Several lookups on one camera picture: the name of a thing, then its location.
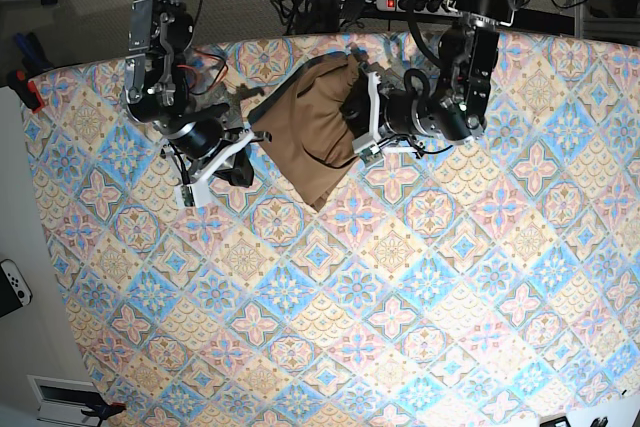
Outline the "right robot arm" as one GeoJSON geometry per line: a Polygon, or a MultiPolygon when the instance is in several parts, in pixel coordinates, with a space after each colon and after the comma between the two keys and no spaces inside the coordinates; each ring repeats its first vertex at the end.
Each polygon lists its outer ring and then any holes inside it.
{"type": "Polygon", "coordinates": [[[123,88],[127,111],[161,134],[161,154],[173,160],[182,193],[212,177],[247,188],[254,180],[247,146],[269,136],[251,136],[226,102],[202,105],[186,63],[195,27],[184,0],[134,0],[123,88]]]}

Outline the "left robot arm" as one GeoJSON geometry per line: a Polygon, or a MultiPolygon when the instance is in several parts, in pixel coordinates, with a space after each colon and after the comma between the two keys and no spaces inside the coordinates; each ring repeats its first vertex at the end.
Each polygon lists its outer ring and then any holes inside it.
{"type": "Polygon", "coordinates": [[[521,0],[425,0],[425,9],[455,15],[452,26],[431,51],[417,25],[419,0],[407,0],[405,11],[418,50],[439,71],[431,83],[424,71],[410,68],[403,86],[384,82],[366,61],[342,116],[353,133],[353,150],[367,165],[382,159],[385,149],[406,143],[417,157],[428,155],[427,139],[443,139],[450,146],[480,138],[487,126],[485,113],[491,75],[497,63],[498,29],[512,24],[521,0]]]}

